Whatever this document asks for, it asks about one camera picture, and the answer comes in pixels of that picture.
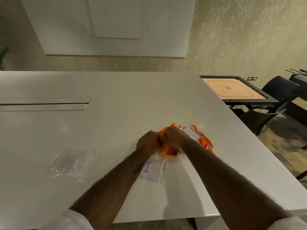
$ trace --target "white table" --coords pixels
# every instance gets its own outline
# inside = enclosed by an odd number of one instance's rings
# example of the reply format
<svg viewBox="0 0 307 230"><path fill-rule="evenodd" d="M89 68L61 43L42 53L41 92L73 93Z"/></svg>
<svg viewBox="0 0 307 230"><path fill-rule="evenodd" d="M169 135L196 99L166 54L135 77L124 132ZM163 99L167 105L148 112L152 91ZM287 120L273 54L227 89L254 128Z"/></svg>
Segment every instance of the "white table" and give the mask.
<svg viewBox="0 0 307 230"><path fill-rule="evenodd" d="M8 98L91 100L84 111L0 112L0 228L40 227L130 154L144 133L172 123L196 125L218 157L285 209L307 209L305 188L195 74L1 72L0 100ZM99 154L86 182L49 177L49 163L64 148ZM115 223L219 215L189 160L168 163L164 183L137 179Z"/></svg>

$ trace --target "forearm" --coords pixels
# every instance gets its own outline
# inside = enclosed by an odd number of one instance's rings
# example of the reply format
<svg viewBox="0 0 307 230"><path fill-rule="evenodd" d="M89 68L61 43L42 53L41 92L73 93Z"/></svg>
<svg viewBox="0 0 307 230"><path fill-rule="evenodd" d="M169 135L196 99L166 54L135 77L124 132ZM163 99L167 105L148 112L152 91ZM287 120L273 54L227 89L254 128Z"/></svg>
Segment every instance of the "forearm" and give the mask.
<svg viewBox="0 0 307 230"><path fill-rule="evenodd" d="M288 217L266 194L197 142L187 141L183 151L230 230L266 230Z"/></svg>
<svg viewBox="0 0 307 230"><path fill-rule="evenodd" d="M96 182L70 209L84 215L95 230L108 229L148 158L149 154L142 149L134 151Z"/></svg>

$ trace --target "white wall panel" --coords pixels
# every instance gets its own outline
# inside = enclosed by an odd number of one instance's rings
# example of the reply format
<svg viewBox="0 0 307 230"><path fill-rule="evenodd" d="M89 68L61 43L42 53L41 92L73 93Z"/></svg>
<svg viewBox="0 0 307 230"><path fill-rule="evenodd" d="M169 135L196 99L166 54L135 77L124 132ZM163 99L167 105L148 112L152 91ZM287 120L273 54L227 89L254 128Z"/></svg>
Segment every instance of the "white wall panel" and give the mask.
<svg viewBox="0 0 307 230"><path fill-rule="evenodd" d="M141 38L141 0L88 0L96 37Z"/></svg>
<svg viewBox="0 0 307 230"><path fill-rule="evenodd" d="M88 0L21 0L45 54L185 57L196 0L142 0L142 38L95 36Z"/></svg>

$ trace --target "patterned wallpaper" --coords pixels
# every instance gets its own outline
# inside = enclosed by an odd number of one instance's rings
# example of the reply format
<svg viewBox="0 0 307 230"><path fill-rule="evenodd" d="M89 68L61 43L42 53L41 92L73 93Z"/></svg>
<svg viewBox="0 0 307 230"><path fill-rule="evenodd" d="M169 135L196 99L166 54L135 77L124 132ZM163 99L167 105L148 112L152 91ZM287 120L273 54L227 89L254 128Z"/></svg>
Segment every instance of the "patterned wallpaper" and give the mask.
<svg viewBox="0 0 307 230"><path fill-rule="evenodd" d="M46 56L20 0L0 0L13 48L6 70L190 71L199 75L290 77L307 68L307 0L197 0L186 58Z"/></svg>

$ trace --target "white sleeve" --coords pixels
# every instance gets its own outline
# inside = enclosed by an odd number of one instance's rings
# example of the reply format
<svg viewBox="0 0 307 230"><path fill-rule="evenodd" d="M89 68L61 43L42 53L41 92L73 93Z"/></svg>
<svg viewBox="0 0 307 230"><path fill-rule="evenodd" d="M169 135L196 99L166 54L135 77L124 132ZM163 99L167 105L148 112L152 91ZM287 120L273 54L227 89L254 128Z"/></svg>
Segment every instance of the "white sleeve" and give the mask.
<svg viewBox="0 0 307 230"><path fill-rule="evenodd" d="M66 210L38 230L94 230L90 222L81 214Z"/></svg>
<svg viewBox="0 0 307 230"><path fill-rule="evenodd" d="M276 221L268 230L307 230L307 224L299 217L293 216Z"/></svg>

